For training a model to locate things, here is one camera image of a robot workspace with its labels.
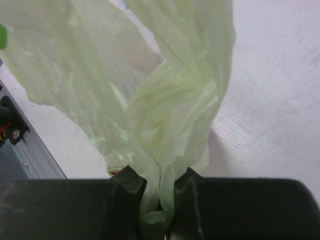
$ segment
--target screw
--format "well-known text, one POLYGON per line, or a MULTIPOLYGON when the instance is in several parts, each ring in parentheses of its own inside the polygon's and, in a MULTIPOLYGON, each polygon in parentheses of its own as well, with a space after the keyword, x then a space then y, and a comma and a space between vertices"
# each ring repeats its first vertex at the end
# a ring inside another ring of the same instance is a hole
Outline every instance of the screw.
POLYGON ((20 130, 19 129, 14 130, 12 133, 13 139, 17 139, 19 136, 20 136, 20 130))

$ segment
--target black mechanical component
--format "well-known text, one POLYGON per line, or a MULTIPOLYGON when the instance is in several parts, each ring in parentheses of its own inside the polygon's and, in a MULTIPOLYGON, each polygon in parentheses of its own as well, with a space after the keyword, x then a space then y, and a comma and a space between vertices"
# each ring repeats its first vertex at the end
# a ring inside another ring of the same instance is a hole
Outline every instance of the black mechanical component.
POLYGON ((28 130, 26 123, 16 110, 8 96, 0 100, 0 147, 9 139, 12 145, 17 144, 28 130))
MULTIPOLYGON (((128 166, 109 180, 14 182, 0 194, 0 239, 164 239, 161 227, 139 228, 145 187, 128 166)), ((174 194, 167 239, 320 239, 317 204, 294 180, 202 178, 189 168, 174 194)))

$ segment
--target table surface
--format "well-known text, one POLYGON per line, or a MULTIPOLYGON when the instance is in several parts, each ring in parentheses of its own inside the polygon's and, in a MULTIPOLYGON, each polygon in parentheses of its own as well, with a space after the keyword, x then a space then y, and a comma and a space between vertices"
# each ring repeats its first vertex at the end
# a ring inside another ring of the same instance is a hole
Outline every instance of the table surface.
MULTIPOLYGON (((234 1, 232 76, 203 176, 297 179, 320 203, 319 13, 318 0, 234 1)), ((27 101, 4 65, 0 78, 67 177, 108 177, 75 123, 27 101)))

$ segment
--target green object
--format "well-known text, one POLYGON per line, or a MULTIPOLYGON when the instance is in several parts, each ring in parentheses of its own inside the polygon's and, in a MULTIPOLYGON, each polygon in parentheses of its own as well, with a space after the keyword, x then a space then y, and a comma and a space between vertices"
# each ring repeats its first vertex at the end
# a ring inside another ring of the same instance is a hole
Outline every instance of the green object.
POLYGON ((0 50, 5 49, 7 46, 7 29, 0 23, 0 50))
POLYGON ((208 160, 231 74, 232 1, 126 3, 153 33, 161 64, 108 0, 0 0, 0 22, 12 29, 1 57, 31 102, 57 107, 107 164, 128 164, 147 180, 141 222, 168 225, 175 180, 208 160))

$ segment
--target crumpled plastic bag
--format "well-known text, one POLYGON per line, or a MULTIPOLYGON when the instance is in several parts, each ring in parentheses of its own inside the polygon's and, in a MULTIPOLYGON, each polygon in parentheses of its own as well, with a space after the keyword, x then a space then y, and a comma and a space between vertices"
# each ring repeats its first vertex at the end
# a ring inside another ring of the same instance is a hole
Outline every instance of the crumpled plastic bag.
POLYGON ((30 101, 57 107, 102 155, 147 180, 140 217, 168 225, 174 182, 205 155, 227 90, 232 1, 126 3, 154 34, 161 64, 107 0, 1 0, 0 56, 30 101))

